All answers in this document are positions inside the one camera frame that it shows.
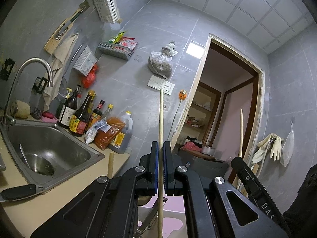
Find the light bamboo chopstick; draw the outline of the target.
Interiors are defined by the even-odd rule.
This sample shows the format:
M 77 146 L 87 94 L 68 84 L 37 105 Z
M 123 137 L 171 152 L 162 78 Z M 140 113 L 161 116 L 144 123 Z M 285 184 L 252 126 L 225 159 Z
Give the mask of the light bamboo chopstick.
M 239 147 L 239 153 L 238 157 L 242 157 L 242 149 L 243 149 L 243 109 L 240 108 L 240 147 Z M 238 175 L 236 175 L 234 179 L 234 186 L 237 188 L 239 185 L 239 178 Z
M 164 92 L 159 91 L 159 132 L 158 132 L 158 238 L 163 238 L 163 196 L 164 196 L 164 178 L 163 178 L 163 124 L 164 124 Z

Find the hanging plastic bag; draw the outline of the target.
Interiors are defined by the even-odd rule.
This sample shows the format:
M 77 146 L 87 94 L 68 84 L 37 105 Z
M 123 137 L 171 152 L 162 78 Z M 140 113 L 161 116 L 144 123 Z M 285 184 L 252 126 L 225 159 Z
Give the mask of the hanging plastic bag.
M 178 54 L 175 42 L 171 41 L 161 48 L 159 52 L 150 52 L 148 68 L 156 75 L 168 80 L 173 72 L 173 57 Z

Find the stainless steel sink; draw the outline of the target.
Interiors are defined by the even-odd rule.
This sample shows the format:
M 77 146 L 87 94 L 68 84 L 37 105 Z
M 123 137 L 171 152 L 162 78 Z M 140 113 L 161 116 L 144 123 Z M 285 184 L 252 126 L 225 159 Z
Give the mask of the stainless steel sink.
M 53 123 L 17 120 L 1 125 L 1 135 L 17 169 L 46 192 L 102 160 L 105 155 Z

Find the grey wall shelf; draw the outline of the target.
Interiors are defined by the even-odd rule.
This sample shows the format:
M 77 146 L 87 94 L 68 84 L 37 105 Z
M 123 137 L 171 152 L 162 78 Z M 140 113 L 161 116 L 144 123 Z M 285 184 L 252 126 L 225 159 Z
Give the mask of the grey wall shelf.
M 134 53 L 134 51 L 128 47 L 103 41 L 99 43 L 98 48 L 106 55 L 111 55 L 126 61 L 128 61 Z

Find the chrome sink faucet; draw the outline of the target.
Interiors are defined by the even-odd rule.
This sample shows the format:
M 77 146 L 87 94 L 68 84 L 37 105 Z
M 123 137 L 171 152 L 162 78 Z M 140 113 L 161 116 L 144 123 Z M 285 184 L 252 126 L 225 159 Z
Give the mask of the chrome sink faucet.
M 10 106 L 14 99 L 21 99 L 22 95 L 26 95 L 26 99 L 30 98 L 31 86 L 35 81 L 36 76 L 45 75 L 48 79 L 48 86 L 53 87 L 53 70 L 47 60 L 32 57 L 27 59 L 17 69 L 16 75 L 13 78 L 11 86 L 8 86 L 8 93 L 4 99 L 4 114 L 1 120 L 2 125 L 14 125 L 15 118 L 10 113 Z

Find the orange sauce pouch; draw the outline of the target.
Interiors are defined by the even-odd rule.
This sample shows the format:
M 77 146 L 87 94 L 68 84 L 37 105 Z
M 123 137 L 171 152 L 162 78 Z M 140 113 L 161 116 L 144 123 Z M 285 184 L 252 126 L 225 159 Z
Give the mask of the orange sauce pouch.
M 121 119 L 117 117 L 109 118 L 106 125 L 97 131 L 94 144 L 103 151 L 124 126 L 125 123 Z

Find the brown wooden chopstick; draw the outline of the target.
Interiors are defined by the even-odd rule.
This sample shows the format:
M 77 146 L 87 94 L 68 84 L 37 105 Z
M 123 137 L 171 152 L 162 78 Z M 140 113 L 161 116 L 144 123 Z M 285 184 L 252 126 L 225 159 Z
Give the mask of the brown wooden chopstick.
M 240 169 L 237 171 L 238 177 L 244 185 L 247 194 L 251 195 L 259 190 L 256 176 L 253 174 L 251 169 L 245 164 L 241 164 Z
M 108 168 L 107 168 L 107 177 L 111 179 L 113 177 L 113 165 L 114 165 L 114 153 L 109 153 L 109 160 L 108 160 Z

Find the cream rubber gloves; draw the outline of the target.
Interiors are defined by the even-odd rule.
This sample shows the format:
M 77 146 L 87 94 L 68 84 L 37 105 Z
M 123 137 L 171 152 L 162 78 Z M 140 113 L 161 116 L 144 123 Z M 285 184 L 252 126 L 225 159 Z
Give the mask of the cream rubber gloves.
M 270 158 L 274 161 L 281 159 L 283 139 L 275 133 L 270 133 L 262 141 L 256 144 L 258 150 L 254 153 L 251 162 L 256 164 L 261 162 L 269 153 Z

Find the silver fork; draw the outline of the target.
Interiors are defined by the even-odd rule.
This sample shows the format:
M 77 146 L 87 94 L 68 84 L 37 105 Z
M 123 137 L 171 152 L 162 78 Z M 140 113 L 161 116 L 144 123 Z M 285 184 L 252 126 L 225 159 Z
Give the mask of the silver fork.
M 152 227 L 152 225 L 154 224 L 155 220 L 158 217 L 158 211 L 159 211 L 158 207 L 159 207 L 159 201 L 157 199 L 154 205 L 152 206 L 151 211 L 142 222 L 141 226 L 138 227 L 137 230 L 135 231 L 133 237 L 142 237 L 142 234 L 145 231 L 150 230 L 150 228 Z

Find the soy sauce bottle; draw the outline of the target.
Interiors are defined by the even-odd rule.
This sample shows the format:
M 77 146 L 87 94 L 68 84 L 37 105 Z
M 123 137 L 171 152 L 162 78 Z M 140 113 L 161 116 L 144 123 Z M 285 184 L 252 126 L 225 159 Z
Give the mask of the soy sauce bottle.
M 90 90 L 84 100 L 82 106 L 72 115 L 69 124 L 69 132 L 74 136 L 81 137 L 89 122 L 88 108 L 91 103 L 95 91 Z

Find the pink floral cloth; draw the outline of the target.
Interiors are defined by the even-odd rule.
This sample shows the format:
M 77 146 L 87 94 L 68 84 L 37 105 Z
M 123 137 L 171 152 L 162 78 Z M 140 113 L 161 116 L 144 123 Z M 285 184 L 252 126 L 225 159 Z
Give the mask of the pink floral cloth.
M 164 196 L 168 200 L 163 207 L 162 237 L 187 237 L 184 201 L 182 196 Z M 140 226 L 151 212 L 158 195 L 153 196 L 147 204 L 138 206 Z

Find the clear hanging bag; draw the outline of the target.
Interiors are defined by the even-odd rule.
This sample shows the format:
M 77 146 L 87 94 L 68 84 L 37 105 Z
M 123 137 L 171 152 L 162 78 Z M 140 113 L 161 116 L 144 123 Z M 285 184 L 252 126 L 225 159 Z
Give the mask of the clear hanging bag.
M 293 155 L 293 151 L 294 151 L 294 130 L 293 130 L 293 122 L 291 122 L 291 131 L 287 135 L 287 138 L 284 141 L 284 144 L 282 147 L 282 155 L 281 155 L 280 163 L 282 164 L 283 167 L 285 168 L 287 167 Z

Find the white wall basket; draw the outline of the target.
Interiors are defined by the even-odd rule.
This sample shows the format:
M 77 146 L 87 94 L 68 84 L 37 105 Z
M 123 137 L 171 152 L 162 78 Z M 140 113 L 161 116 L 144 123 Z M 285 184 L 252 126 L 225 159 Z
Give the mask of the white wall basket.
M 119 9 L 116 0 L 93 0 L 99 18 L 104 23 L 120 23 Z

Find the white wall socket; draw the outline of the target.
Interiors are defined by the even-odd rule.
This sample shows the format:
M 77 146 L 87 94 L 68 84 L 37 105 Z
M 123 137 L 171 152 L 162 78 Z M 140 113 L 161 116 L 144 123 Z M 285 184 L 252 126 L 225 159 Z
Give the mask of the white wall socket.
M 171 93 L 175 87 L 175 85 L 171 82 L 168 82 L 162 78 L 159 78 L 155 75 L 152 75 L 149 79 L 149 82 L 147 85 L 155 90 L 160 91 L 161 89 L 163 92 L 169 96 L 171 96 Z

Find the wooden cutting board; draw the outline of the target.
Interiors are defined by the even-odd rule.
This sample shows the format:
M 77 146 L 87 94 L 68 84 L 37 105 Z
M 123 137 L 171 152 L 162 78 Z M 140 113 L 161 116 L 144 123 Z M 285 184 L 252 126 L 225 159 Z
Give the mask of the wooden cutting board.
M 52 36 L 49 38 L 49 40 L 44 45 L 44 50 L 52 55 L 54 51 L 56 50 L 57 46 L 61 42 L 61 40 L 64 38 L 64 36 L 70 31 L 70 29 L 73 27 L 75 20 L 83 14 L 88 8 L 90 7 L 88 0 L 84 0 L 80 5 L 79 8 L 74 12 L 74 14 L 66 18 L 61 25 L 55 30 L 55 32 L 52 34 Z

